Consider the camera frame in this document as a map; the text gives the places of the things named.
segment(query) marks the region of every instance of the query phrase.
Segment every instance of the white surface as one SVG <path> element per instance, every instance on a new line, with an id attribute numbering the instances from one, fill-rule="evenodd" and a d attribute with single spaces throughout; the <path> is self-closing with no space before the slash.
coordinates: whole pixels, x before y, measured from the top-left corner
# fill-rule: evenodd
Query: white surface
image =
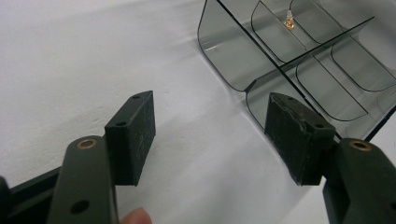
<path id="1" fill-rule="evenodd" d="M 120 216 L 154 223 L 327 223 L 321 187 L 297 187 L 199 49 L 204 0 L 0 1 L 0 175 L 12 187 L 104 133 L 154 90 L 157 136 Z M 395 118 L 376 137 L 395 162 Z"/>

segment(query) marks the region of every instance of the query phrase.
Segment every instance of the clear plastic organizer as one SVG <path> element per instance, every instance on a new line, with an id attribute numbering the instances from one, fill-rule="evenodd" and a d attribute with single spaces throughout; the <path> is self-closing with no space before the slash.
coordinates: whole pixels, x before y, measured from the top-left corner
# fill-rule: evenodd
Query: clear plastic organizer
<path id="1" fill-rule="evenodd" d="M 206 0 L 198 41 L 263 128 L 269 93 L 279 92 L 310 106 L 338 138 L 370 140 L 396 105 L 395 71 L 359 41 L 374 19 L 346 28 L 314 0 Z"/>

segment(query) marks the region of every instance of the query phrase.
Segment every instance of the black metal bracket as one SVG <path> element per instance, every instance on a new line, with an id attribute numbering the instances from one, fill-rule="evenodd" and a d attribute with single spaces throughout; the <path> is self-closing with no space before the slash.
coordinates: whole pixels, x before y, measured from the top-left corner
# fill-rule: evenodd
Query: black metal bracket
<path id="1" fill-rule="evenodd" d="M 396 223 L 396 169 L 380 148 L 360 139 L 333 141 L 324 118 L 287 95 L 271 93 L 265 133 L 297 185 L 323 190 L 335 223 Z"/>
<path id="2" fill-rule="evenodd" d="M 1 223 L 118 223 L 114 185 L 137 185 L 155 136 L 152 91 L 132 96 L 106 134 L 72 142 L 62 167 L 13 189 L 0 178 Z"/>

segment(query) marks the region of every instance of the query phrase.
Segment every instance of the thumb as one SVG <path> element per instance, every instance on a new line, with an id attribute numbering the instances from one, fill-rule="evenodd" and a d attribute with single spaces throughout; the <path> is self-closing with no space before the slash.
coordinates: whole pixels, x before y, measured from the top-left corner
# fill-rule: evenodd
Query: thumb
<path id="1" fill-rule="evenodd" d="M 120 224 L 152 224 L 151 217 L 143 208 L 137 208 L 126 215 Z"/>

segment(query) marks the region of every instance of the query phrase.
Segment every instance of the skin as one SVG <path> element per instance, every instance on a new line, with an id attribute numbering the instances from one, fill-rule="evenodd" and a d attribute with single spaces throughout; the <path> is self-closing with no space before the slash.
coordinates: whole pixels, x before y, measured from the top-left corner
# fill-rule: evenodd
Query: skin
<path id="1" fill-rule="evenodd" d="M 151 217 L 143 208 L 137 208 L 126 215 L 120 224 L 152 224 Z"/>

